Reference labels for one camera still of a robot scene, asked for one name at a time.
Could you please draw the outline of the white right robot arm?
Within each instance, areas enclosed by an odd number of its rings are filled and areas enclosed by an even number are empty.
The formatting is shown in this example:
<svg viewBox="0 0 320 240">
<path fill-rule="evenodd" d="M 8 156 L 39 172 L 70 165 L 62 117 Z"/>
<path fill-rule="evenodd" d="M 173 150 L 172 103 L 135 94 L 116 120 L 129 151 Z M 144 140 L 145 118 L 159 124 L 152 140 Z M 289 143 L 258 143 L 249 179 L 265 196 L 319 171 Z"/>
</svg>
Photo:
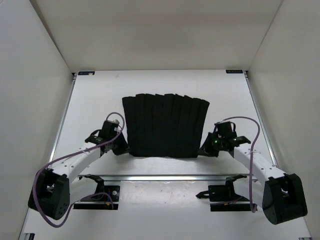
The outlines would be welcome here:
<svg viewBox="0 0 320 240">
<path fill-rule="evenodd" d="M 230 138 L 208 133 L 200 148 L 202 155 L 216 157 L 220 152 L 228 152 L 235 160 L 249 170 L 249 176 L 243 174 L 229 176 L 223 189 L 202 191 L 198 199 L 226 196 L 227 203 L 241 197 L 262 208 L 265 217 L 273 225 L 278 225 L 307 215 L 304 189 L 301 178 L 288 174 L 273 166 L 244 136 L 232 134 Z"/>
</svg>

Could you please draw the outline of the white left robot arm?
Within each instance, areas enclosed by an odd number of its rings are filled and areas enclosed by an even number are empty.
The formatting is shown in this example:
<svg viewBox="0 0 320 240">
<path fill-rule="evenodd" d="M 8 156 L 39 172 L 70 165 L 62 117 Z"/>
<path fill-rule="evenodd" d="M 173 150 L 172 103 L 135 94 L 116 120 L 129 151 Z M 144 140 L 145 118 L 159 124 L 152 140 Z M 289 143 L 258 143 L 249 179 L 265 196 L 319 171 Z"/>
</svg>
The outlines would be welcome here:
<svg viewBox="0 0 320 240">
<path fill-rule="evenodd" d="M 78 201 L 92 199 L 112 205 L 114 201 L 105 191 L 104 180 L 98 175 L 81 173 L 109 151 L 121 155 L 128 150 L 122 127 L 111 127 L 108 133 L 95 130 L 76 152 L 52 160 L 38 170 L 28 207 L 37 211 L 50 226 L 59 228 Z"/>
</svg>

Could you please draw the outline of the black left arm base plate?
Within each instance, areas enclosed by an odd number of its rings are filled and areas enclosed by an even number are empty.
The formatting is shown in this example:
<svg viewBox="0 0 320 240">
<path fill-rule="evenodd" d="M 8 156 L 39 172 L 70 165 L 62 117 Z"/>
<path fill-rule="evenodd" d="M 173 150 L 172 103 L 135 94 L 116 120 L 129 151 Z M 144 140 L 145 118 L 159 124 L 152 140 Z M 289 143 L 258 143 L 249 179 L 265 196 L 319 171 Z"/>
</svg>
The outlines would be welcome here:
<svg viewBox="0 0 320 240">
<path fill-rule="evenodd" d="M 109 183 L 98 175 L 82 175 L 72 182 L 70 203 L 75 210 L 110 210 L 119 208 L 120 183 Z"/>
</svg>

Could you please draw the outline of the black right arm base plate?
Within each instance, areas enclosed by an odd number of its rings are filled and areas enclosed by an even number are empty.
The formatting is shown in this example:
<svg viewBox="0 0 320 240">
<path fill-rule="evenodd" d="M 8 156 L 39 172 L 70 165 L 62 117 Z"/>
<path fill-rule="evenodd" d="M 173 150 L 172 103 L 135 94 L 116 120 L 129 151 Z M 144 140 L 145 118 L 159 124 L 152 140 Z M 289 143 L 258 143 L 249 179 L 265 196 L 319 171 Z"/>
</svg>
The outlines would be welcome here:
<svg viewBox="0 0 320 240">
<path fill-rule="evenodd" d="M 249 178 L 243 174 L 232 175 L 226 178 L 224 185 L 209 185 L 208 190 L 201 191 L 195 196 L 198 199 L 209 199 L 211 212 L 212 209 L 217 212 L 251 211 L 249 203 L 237 204 L 238 201 L 249 202 L 247 197 L 236 194 L 234 190 L 234 182 L 240 183 L 240 179 Z"/>
</svg>

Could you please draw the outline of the black pleated skirt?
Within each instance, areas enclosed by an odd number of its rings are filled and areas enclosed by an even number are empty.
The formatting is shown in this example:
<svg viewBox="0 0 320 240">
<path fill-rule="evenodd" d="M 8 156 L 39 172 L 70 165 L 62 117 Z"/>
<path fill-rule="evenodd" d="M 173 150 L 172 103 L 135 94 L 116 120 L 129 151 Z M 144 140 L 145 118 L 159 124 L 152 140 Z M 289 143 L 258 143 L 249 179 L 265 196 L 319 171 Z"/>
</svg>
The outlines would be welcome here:
<svg viewBox="0 0 320 240">
<path fill-rule="evenodd" d="M 123 97 L 130 154 L 196 158 L 209 105 L 204 99 L 172 93 Z"/>
</svg>

